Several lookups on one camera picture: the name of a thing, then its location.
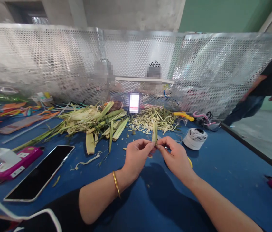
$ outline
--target phone screen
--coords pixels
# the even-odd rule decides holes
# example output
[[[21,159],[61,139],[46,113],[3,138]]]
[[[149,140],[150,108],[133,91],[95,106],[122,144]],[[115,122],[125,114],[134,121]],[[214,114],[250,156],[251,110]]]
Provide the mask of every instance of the phone screen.
[[[139,113],[139,93],[129,95],[129,113]]]
[[[73,149],[74,146],[54,148],[4,200],[34,199]]]

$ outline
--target perforated metal screen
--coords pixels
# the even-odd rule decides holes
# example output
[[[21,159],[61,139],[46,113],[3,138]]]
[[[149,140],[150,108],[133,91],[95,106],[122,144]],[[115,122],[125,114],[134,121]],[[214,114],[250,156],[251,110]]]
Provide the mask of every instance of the perforated metal screen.
[[[0,85],[56,101],[212,111],[223,119],[272,58],[272,34],[114,31],[0,24]],[[116,80],[171,79],[174,84]]]

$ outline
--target gold bangle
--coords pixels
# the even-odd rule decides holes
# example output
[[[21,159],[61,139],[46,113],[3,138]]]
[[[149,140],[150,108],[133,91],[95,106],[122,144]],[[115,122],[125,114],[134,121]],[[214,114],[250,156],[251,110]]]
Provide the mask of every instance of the gold bangle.
[[[119,187],[117,185],[117,179],[116,179],[116,175],[114,174],[114,171],[112,171],[112,174],[114,178],[114,183],[116,184],[117,192],[119,193],[119,198],[121,199],[121,195],[120,195]]]

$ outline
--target person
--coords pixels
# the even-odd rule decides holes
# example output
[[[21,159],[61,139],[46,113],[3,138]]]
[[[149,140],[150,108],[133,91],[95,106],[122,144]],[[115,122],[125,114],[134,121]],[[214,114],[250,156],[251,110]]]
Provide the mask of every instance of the person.
[[[170,171],[196,196],[219,232],[263,231],[253,220],[201,179],[190,166],[185,148],[169,136],[156,145],[145,139],[128,144],[122,169],[72,191],[48,204],[62,231],[88,231],[111,202],[128,188],[142,171],[149,153],[159,149]],[[56,231],[46,213],[20,223],[15,231]]]
[[[232,113],[225,118],[224,124],[231,126],[242,118],[254,116],[261,108],[266,96],[271,96],[269,101],[272,101],[272,60],[232,110]]]

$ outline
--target blue table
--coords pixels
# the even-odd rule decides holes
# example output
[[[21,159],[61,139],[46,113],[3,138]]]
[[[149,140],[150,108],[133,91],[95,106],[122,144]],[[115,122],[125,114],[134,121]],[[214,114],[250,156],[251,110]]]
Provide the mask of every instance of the blue table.
[[[0,127],[15,120],[3,122]],[[53,119],[49,121],[49,125],[53,127],[58,122],[59,119]],[[181,128],[182,132],[186,133],[189,127],[195,125],[189,122],[187,127]],[[17,147],[47,129],[46,125],[41,125],[4,145],[1,144],[4,140],[21,130],[12,135],[0,134],[0,146]],[[70,171],[71,166],[74,168],[78,162],[86,162],[92,158],[85,154],[85,134],[76,134],[70,142],[70,145],[75,146],[75,150],[35,202],[3,204],[17,215],[31,215],[54,199],[121,168],[125,158],[123,147],[133,139],[146,138],[143,133],[131,135],[129,132],[130,137],[125,139],[126,132],[112,143],[111,154],[100,167],[97,164],[108,153],[106,150],[109,142],[106,140],[100,141],[95,149],[95,152],[105,151],[101,158],[88,165],[80,165],[78,170]],[[267,232],[272,231],[272,189],[264,178],[264,174],[272,176],[272,166],[224,129],[221,128],[217,132],[208,131],[208,134],[208,139],[199,151],[187,149],[195,172],[263,229]],[[176,133],[167,132],[166,135],[180,140]],[[68,140],[64,135],[60,135],[44,144],[44,154],[34,164],[15,180],[0,185],[1,201],[55,146],[65,145]],[[59,175],[59,182],[52,187]],[[140,177],[122,194],[122,200],[116,199],[107,208],[98,220],[95,230],[214,231],[214,227],[197,199],[170,172],[157,151],[152,159],[147,159]]]

